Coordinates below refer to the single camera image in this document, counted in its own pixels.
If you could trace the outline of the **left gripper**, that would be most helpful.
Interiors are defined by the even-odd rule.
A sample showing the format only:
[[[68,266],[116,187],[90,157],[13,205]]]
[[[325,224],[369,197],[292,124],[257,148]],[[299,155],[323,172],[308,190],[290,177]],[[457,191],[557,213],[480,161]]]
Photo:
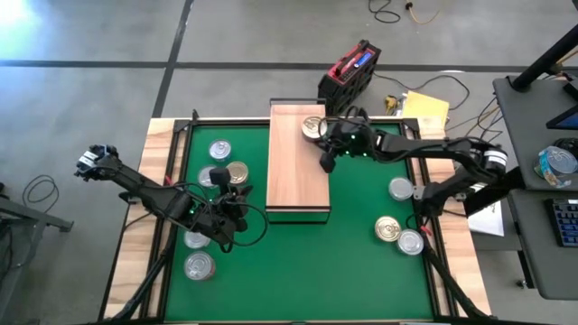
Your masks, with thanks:
[[[202,192],[199,206],[191,214],[191,231],[201,233],[220,246],[232,245],[236,232],[247,230],[245,215],[248,207],[247,195],[251,186],[232,186],[230,172],[226,167],[210,170],[210,182],[216,186],[226,186],[220,194],[210,199],[205,188],[198,185]]]

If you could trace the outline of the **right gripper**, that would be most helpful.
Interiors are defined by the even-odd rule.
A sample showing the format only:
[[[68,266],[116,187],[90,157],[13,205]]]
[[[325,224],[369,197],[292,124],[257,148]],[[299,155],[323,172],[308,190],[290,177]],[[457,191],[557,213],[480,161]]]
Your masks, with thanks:
[[[376,141],[377,136],[368,119],[331,118],[327,120],[325,147],[319,160],[320,166],[330,174],[335,169],[337,156],[363,156],[375,159]]]

